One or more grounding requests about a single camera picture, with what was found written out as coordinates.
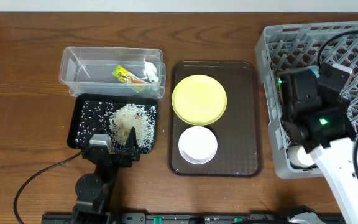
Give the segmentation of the white bowl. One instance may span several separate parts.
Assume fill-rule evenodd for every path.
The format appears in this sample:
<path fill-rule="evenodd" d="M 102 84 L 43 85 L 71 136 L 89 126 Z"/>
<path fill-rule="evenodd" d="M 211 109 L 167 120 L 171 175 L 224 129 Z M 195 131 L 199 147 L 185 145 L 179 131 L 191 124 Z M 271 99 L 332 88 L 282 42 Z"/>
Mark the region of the white bowl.
<path fill-rule="evenodd" d="M 208 128 L 192 126 L 180 135 L 178 150 L 187 162 L 195 165 L 206 164 L 216 155 L 218 140 Z"/>

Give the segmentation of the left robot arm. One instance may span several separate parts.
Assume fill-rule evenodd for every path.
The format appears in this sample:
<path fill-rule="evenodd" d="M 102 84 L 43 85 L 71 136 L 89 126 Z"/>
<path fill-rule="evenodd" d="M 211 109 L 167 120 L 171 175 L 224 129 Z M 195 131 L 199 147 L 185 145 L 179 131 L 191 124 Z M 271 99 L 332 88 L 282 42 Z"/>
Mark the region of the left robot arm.
<path fill-rule="evenodd" d="M 109 135 L 94 134 L 81 149 L 81 155 L 96 167 L 93 173 L 80 177 L 75 185 L 77 200 L 71 223 L 120 223 L 121 216 L 111 212 L 109 205 L 119 169 L 140 161 L 135 128 L 130 129 L 122 152 L 112 151 Z"/>

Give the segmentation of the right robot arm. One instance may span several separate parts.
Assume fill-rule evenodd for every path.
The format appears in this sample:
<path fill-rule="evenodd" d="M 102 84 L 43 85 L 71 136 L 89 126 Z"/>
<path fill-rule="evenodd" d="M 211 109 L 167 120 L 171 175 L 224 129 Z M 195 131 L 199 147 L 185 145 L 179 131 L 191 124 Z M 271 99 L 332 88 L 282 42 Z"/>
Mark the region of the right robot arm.
<path fill-rule="evenodd" d="M 341 90 L 352 76 L 350 68 L 328 65 L 276 76 L 282 123 L 290 140 L 303 146 L 323 173 L 346 223 L 358 223 L 358 143 L 347 117 Z"/>

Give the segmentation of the white tissue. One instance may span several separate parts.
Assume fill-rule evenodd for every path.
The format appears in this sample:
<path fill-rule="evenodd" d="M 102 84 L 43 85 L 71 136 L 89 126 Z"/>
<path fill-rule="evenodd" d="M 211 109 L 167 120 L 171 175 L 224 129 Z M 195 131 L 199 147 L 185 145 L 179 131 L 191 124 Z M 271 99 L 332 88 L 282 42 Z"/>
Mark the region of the white tissue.
<path fill-rule="evenodd" d="M 157 83 L 159 81 L 157 67 L 151 62 L 144 63 L 144 74 L 150 83 Z"/>

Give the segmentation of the green snack wrapper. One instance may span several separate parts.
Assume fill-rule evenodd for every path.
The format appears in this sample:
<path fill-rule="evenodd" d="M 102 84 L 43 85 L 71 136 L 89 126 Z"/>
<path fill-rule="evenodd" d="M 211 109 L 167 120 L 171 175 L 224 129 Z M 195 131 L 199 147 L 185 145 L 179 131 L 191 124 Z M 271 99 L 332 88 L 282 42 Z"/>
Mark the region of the green snack wrapper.
<path fill-rule="evenodd" d="M 134 84 L 144 84 L 146 81 L 135 76 L 130 71 L 126 70 L 123 66 L 117 65 L 112 72 L 112 76 L 116 77 L 122 83 L 134 83 Z"/>

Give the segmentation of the pale green cup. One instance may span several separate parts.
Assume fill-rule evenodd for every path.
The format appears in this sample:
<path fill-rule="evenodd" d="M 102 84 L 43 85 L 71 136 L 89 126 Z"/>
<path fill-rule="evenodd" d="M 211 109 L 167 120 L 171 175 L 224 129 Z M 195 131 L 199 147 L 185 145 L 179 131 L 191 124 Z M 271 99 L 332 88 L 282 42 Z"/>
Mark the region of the pale green cup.
<path fill-rule="evenodd" d="M 310 154 L 307 154 L 302 145 L 292 146 L 287 150 L 287 156 L 291 164 L 302 169 L 314 165 L 314 161 Z"/>

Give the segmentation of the food scraps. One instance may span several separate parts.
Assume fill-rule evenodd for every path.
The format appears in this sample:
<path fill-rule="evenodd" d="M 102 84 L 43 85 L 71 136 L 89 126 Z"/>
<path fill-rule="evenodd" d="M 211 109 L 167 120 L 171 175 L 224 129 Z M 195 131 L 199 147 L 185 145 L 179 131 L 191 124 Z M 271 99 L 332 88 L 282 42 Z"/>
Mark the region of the food scraps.
<path fill-rule="evenodd" d="M 154 145 L 157 107 L 125 103 L 86 101 L 75 131 L 74 147 L 87 145 L 94 134 L 107 134 L 114 151 L 124 150 L 131 128 L 135 128 L 139 151 L 149 153 Z"/>

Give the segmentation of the yellow plate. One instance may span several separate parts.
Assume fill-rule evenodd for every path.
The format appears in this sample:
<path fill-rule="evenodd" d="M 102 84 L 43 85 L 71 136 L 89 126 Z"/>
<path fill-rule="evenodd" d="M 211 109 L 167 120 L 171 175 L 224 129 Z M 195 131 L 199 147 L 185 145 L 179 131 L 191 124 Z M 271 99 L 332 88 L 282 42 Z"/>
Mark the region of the yellow plate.
<path fill-rule="evenodd" d="M 213 77 L 190 75 L 173 89 L 172 108 L 184 122 L 206 126 L 217 121 L 225 112 L 227 94 Z"/>

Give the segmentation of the blue bowl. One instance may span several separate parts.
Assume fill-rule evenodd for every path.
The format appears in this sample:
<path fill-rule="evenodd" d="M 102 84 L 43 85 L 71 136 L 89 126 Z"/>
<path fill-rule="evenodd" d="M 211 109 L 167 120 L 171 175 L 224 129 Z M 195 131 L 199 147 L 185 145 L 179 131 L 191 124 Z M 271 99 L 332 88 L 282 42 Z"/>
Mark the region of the blue bowl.
<path fill-rule="evenodd" d="M 319 78 L 319 67 L 317 65 L 308 66 L 308 69 L 310 69 L 316 78 Z"/>

